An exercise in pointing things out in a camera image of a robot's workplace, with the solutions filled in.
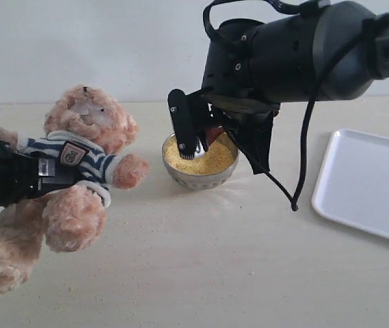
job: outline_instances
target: white wall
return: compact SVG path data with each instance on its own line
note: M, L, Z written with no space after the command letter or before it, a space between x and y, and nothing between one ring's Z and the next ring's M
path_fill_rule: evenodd
M209 2L0 0L0 103L51 102L80 82L121 101L165 100L174 87L194 91L209 44L202 25ZM389 0L358 2L389 11ZM244 1L217 7L212 21L234 17L283 16L261 1ZM368 94L389 94L389 81Z

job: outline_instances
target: striped shirt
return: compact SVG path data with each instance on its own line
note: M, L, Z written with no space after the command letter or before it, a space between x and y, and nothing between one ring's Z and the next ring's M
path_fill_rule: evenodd
M19 135L16 150L27 155L42 152L65 165L77 166L83 176L83 180L77 184L85 185L99 194L104 207L111 204L109 187L113 171L122 156L106 155L99 145L68 131L53 131L39 139Z

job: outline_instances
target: white tray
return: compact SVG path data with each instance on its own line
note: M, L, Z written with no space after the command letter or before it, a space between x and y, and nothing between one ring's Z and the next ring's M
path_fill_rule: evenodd
M326 219L389 239L389 139L333 133L312 206Z

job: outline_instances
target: teddy bear head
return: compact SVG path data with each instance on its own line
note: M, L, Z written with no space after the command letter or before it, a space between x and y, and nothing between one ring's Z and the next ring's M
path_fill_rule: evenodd
M45 115L46 135L68 131L117 154L135 141L138 126L132 115L104 91L76 85L64 92Z

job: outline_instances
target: bowl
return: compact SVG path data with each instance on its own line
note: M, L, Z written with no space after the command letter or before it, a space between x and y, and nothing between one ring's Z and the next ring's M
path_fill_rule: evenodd
M219 185L224 184L234 173L235 168L237 167L239 160L239 149L236 147L233 142L230 140L229 136L225 133L222 133L215 142L220 143L221 145L227 147L230 150L232 155L231 163L220 172L207 175L195 175L182 172L173 166L170 165L166 159L166 152L171 141L176 141L176 137L171 134L162 145L162 160L163 164L168 172L168 174L175 180L178 184L191 189L191 190L207 190L218 187Z

